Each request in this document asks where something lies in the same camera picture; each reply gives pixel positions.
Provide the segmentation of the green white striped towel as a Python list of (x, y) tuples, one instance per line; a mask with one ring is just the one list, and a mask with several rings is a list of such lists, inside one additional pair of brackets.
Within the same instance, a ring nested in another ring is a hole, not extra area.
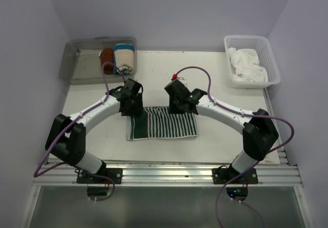
[(182, 139), (198, 136), (192, 113), (171, 114), (168, 106), (145, 107), (140, 116), (127, 118), (126, 139)]

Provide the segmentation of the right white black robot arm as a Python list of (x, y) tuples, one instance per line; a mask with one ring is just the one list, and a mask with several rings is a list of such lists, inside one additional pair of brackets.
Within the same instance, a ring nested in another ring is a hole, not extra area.
[(206, 91), (192, 92), (179, 80), (165, 86), (174, 111), (209, 117), (236, 130), (242, 135), (243, 149), (228, 167), (228, 177), (234, 183), (242, 182), (253, 164), (264, 160), (279, 134), (267, 111), (256, 112), (220, 105)]

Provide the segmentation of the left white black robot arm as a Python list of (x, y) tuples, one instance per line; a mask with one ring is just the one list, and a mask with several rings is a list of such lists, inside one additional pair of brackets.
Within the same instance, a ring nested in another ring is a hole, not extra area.
[(142, 84), (127, 79), (123, 86), (107, 89), (105, 95), (93, 105), (80, 112), (55, 117), (45, 145), (63, 163), (88, 172), (95, 183), (106, 179), (106, 164), (86, 150), (86, 136), (98, 124), (118, 113), (136, 116), (143, 113)]

